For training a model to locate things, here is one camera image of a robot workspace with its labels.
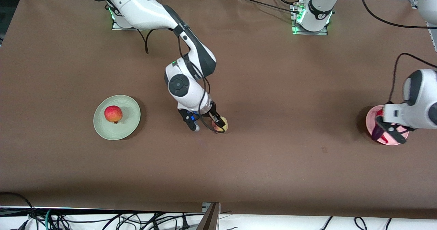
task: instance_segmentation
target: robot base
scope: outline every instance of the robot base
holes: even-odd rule
[[[302,11],[302,5],[303,5],[303,0],[300,0],[299,3],[295,2],[294,5],[290,5],[290,10],[301,12]],[[326,25],[323,27],[323,29],[321,31],[317,31],[317,32],[307,31],[306,29],[304,29],[302,27],[302,25],[300,25],[299,23],[296,22],[298,17],[301,16],[301,15],[300,14],[295,14],[295,13],[291,13],[291,15],[292,15],[292,30],[293,30],[293,34],[328,35],[328,27]]]
[[[369,112],[367,113],[367,116],[366,116],[366,127],[367,127],[367,131],[369,132],[370,136],[372,136],[372,132],[373,132],[373,129],[375,128],[375,126],[377,126],[377,124],[375,123],[375,117],[377,116],[377,112],[379,110],[382,110],[382,107],[384,107],[384,106],[383,105],[377,105],[377,106],[373,107],[372,109],[370,109]],[[406,129],[404,129],[401,126],[397,128],[398,132],[403,132],[405,130]],[[406,133],[403,133],[402,136],[407,138],[408,134],[409,134],[409,132],[406,132]],[[394,138],[392,138],[387,132],[384,132],[382,137],[379,138],[377,141],[379,143],[381,143],[381,144],[388,145],[388,146],[396,146],[396,145],[400,144]]]

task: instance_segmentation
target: plate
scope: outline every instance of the plate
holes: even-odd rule
[[[123,117],[118,123],[112,123],[105,118],[105,109],[111,105],[116,105],[122,110]],[[94,112],[94,129],[106,140],[121,140],[135,131],[140,118],[141,110],[133,98],[114,95],[105,99]]]
[[[376,123],[375,123],[376,112],[381,110],[383,107],[384,107],[383,105],[377,105],[377,106],[373,107],[372,109],[370,109],[369,112],[367,113],[366,127],[367,127],[367,131],[369,132],[370,136],[372,136],[373,129],[376,126]],[[402,132],[402,131],[405,131],[406,129],[404,129],[402,126],[399,126],[396,130],[398,132]],[[402,136],[407,138],[408,133],[409,132],[403,133]],[[382,137],[377,140],[379,143],[384,144],[384,145],[388,145],[388,146],[396,146],[396,145],[400,144],[394,138],[392,138],[387,132],[384,132],[383,135],[387,139],[388,143],[386,143],[382,139]]]

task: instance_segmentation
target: red object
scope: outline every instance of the red object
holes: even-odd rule
[[[381,109],[379,111],[376,112],[376,116],[384,116],[384,111]],[[387,140],[387,138],[384,137],[384,135],[381,136],[381,139],[384,140],[384,142],[386,144],[389,143],[389,141]]]
[[[105,109],[105,118],[111,123],[118,123],[122,119],[123,113],[120,107],[111,105]]]

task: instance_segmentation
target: white floor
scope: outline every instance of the white floor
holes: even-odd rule
[[[115,214],[107,215],[71,215],[66,219],[73,221],[90,221],[99,219],[110,219]],[[152,217],[152,214],[139,214],[141,221],[147,221]],[[189,216],[187,222],[195,227],[202,216]],[[26,221],[26,216],[0,217],[0,230],[17,229]],[[327,216],[268,216],[268,215],[230,215],[221,214],[218,230],[230,230],[237,227],[237,230],[320,230],[323,228]],[[363,218],[368,230],[384,230],[387,223],[387,218]],[[101,230],[107,221],[96,223],[70,223],[70,230]],[[106,230],[116,229],[118,220],[112,222]],[[178,229],[182,226],[181,218],[177,222],[174,220],[168,221],[159,225],[160,230],[173,230],[175,223],[178,224]],[[139,229],[140,225],[136,224],[136,228],[130,224],[123,224],[120,230],[135,230]],[[437,220],[425,219],[393,219],[389,225],[389,230],[437,230]],[[35,220],[29,221],[26,230],[36,230]],[[354,224],[353,217],[334,217],[329,223],[326,230],[359,230]]]

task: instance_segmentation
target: green led light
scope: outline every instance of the green led light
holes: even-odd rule
[[[111,11],[110,9],[109,9],[109,12],[111,13],[111,18],[112,18],[112,20],[115,21],[114,14],[112,14],[112,11]]]

